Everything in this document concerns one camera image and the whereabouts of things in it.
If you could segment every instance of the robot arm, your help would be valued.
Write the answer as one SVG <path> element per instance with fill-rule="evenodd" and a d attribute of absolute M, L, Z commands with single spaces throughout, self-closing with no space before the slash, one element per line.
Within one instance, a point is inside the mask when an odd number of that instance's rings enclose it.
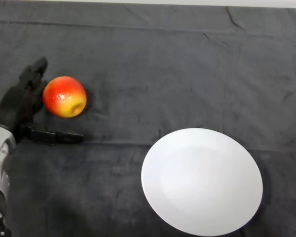
<path fill-rule="evenodd" d="M 16 143 L 23 138 L 49 145 L 83 141 L 81 134 L 49 131 L 46 127 L 34 123 L 34 114 L 43 107 L 42 94 L 47 82 L 41 79 L 46 68 L 45 58 L 27 66 L 19 77 L 19 83 L 8 90 L 0 103 L 0 237 L 10 236 L 5 223 L 10 182 L 3 163 L 6 157 L 13 154 Z"/>

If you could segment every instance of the empty plate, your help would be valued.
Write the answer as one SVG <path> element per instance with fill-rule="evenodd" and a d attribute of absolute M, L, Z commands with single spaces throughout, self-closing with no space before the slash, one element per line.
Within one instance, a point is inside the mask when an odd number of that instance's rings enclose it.
<path fill-rule="evenodd" d="M 245 225 L 262 198 L 252 156 L 222 133 L 201 128 L 172 132 L 149 150 L 142 168 L 149 204 L 171 226 L 218 236 Z"/>

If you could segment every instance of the red apple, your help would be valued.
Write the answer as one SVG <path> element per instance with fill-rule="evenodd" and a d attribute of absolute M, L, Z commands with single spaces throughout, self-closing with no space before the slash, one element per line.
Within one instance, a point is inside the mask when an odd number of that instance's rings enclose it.
<path fill-rule="evenodd" d="M 71 118 L 82 112 L 87 103 L 87 96 L 80 82 L 64 76 L 55 78 L 46 86 L 43 101 L 51 113 Z"/>

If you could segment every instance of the table surface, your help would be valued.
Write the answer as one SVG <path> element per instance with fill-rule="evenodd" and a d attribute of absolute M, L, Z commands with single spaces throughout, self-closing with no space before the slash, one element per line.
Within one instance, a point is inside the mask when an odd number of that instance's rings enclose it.
<path fill-rule="evenodd" d="M 296 9 L 0 2 L 0 100 L 41 56 L 88 111 L 36 120 L 86 135 L 24 141 L 7 163 L 14 237 L 187 237 L 149 206 L 141 166 L 182 128 L 222 132 L 257 162 L 256 216 L 226 237 L 296 237 Z"/>

